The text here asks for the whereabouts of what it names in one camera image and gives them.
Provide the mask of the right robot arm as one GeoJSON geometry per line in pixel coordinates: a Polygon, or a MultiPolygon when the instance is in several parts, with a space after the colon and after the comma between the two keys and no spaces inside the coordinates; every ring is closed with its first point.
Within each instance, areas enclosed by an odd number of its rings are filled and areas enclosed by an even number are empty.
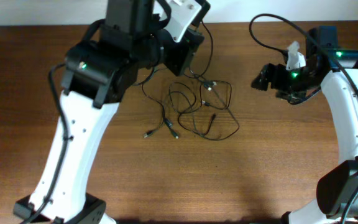
{"type": "Polygon", "coordinates": [[[339,146],[336,168],[317,184],[316,197],[285,213],[281,223],[358,223],[358,50],[339,45],[334,26],[305,32],[306,52],[297,42],[283,51],[283,64],[266,64],[252,81],[257,90],[299,105],[322,93],[328,101],[339,146]]]}

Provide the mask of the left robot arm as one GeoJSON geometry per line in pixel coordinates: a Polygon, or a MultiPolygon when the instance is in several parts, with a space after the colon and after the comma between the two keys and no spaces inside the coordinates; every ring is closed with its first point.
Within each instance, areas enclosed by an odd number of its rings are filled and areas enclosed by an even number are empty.
{"type": "Polygon", "coordinates": [[[106,202],[87,191],[104,132],[140,69],[165,65],[180,76],[203,42],[197,33],[207,1],[109,0],[60,64],[62,92],[52,90],[57,129],[40,181],[18,200],[23,223],[112,223],[106,202]]]}

